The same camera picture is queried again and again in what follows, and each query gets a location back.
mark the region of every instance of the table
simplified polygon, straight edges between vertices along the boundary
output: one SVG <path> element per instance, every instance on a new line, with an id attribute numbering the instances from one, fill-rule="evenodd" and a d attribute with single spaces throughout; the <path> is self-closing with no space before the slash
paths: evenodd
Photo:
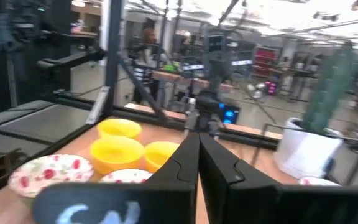
<path id="1" fill-rule="evenodd" d="M 128 103 L 127 105 L 125 105 L 125 107 L 130 108 L 130 109 L 145 111 L 145 112 L 149 112 L 149 113 L 154 113 L 154 110 L 151 107 L 143 106 L 143 105 L 137 105 L 135 103 Z M 186 120 L 186 115 L 184 115 L 182 113 L 176 113 L 176 112 L 167 111 L 167 110 L 164 110 L 163 112 L 168 117 Z M 241 131 L 241 132 L 250 133 L 250 134 L 261 134 L 261 130 L 255 129 L 255 128 L 250 128 L 250 127 L 247 127 L 247 126 L 241 126 L 241 125 L 236 125 L 236 124 L 225 124 L 225 126 L 228 129 L 231 129 L 231 130 L 234 130 L 234 131 Z M 265 133 L 265 135 L 267 137 L 269 137 L 269 138 L 274 138 L 274 139 L 281 139 L 283 137 L 282 134 L 273 133 L 273 132 L 270 132 L 270 131 L 267 131 Z"/>
<path id="2" fill-rule="evenodd" d="M 78 31 L 78 32 L 72 32 L 72 34 L 75 35 L 92 35 L 92 36 L 97 36 L 97 33 L 94 32 L 86 32 L 86 31 Z"/>
<path id="3" fill-rule="evenodd" d="M 127 105 L 128 108 L 145 109 L 139 105 Z M 139 136 L 139 142 L 143 145 L 154 141 L 172 141 L 181 143 L 184 139 L 183 132 L 172 129 L 167 129 L 151 124 L 141 123 L 142 133 Z M 90 145 L 98 139 L 98 131 L 96 127 L 85 132 L 76 140 L 61 148 L 57 153 L 59 154 L 76 154 L 84 158 L 90 158 Z M 254 153 L 254 147 L 237 144 L 227 141 L 219 141 L 229 151 L 233 152 L 239 158 L 250 162 Z M 298 181 L 293 177 L 279 171 L 278 167 L 273 161 L 273 151 L 263 149 L 260 152 L 259 160 L 256 163 L 256 168 L 271 176 L 275 180 L 283 184 L 297 184 Z M 198 195 L 197 195 L 197 209 L 196 209 L 196 223 L 208 224 L 208 216 L 206 213 L 205 202 L 203 198 L 203 190 L 199 181 Z M 0 224 L 34 224 L 31 218 L 29 208 L 22 202 L 22 200 L 8 187 L 0 190 Z"/>
<path id="4" fill-rule="evenodd" d="M 177 84 L 181 85 L 190 85 L 191 79 L 190 78 L 183 78 L 181 75 L 176 75 L 168 72 L 161 72 L 161 71 L 153 71 L 153 78 L 156 80 L 160 80 L 158 86 L 158 93 L 157 93 L 157 104 L 163 106 L 164 102 L 163 99 L 165 94 L 165 83 L 173 83 L 173 90 L 174 93 Z M 209 81 L 203 80 L 200 78 L 193 79 L 193 87 L 194 88 L 206 88 L 208 87 Z M 234 87 L 228 84 L 221 84 L 220 91 L 221 93 L 231 93 Z"/>

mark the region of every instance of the floral plate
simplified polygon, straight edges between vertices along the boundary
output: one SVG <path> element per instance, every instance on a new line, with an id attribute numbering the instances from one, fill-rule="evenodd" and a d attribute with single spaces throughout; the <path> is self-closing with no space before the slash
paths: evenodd
<path id="1" fill-rule="evenodd" d="M 153 174 L 140 169 L 123 169 L 105 175 L 100 182 L 102 183 L 143 183 Z"/>
<path id="2" fill-rule="evenodd" d="M 302 177 L 299 180 L 300 185 L 322 185 L 322 186 L 340 186 L 329 180 L 325 180 L 319 177 Z"/>
<path id="3" fill-rule="evenodd" d="M 76 155 L 55 154 L 20 166 L 9 177 L 8 186 L 21 196 L 34 198 L 49 185 L 87 182 L 92 175 L 90 161 Z"/>

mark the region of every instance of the plant pot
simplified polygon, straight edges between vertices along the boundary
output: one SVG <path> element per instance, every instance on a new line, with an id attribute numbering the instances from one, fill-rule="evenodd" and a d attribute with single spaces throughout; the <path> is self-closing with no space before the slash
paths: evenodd
<path id="1" fill-rule="evenodd" d="M 285 127 L 302 129 L 298 125 L 300 121 L 290 118 Z M 326 132 L 342 136 L 332 129 L 327 128 Z M 281 171 L 297 179 L 304 176 L 322 177 L 325 175 L 324 168 L 341 144 L 342 139 L 286 129 L 273 158 Z"/>

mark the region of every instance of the yellow plastic bowl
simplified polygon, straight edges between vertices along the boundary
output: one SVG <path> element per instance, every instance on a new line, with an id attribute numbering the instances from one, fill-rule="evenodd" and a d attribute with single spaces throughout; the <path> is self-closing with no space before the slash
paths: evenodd
<path id="1" fill-rule="evenodd" d="M 93 167 L 103 175 L 115 170 L 138 169 L 144 153 L 141 143 L 124 136 L 99 139 L 91 146 Z"/>
<path id="2" fill-rule="evenodd" d="M 172 156 L 179 147 L 173 142 L 153 142 L 145 147 L 146 169 L 155 173 Z"/>
<path id="3" fill-rule="evenodd" d="M 98 124 L 100 138 L 125 136 L 136 139 L 142 127 L 140 124 L 126 119 L 107 119 Z"/>

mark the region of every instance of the artificial cactus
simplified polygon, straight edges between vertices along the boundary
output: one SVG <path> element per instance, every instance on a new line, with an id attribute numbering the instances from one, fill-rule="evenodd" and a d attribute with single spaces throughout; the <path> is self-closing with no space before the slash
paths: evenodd
<path id="1" fill-rule="evenodd" d="M 303 129 L 324 134 L 341 96 L 354 79 L 355 67 L 356 54 L 350 41 L 323 63 L 318 83 L 303 115 Z"/>

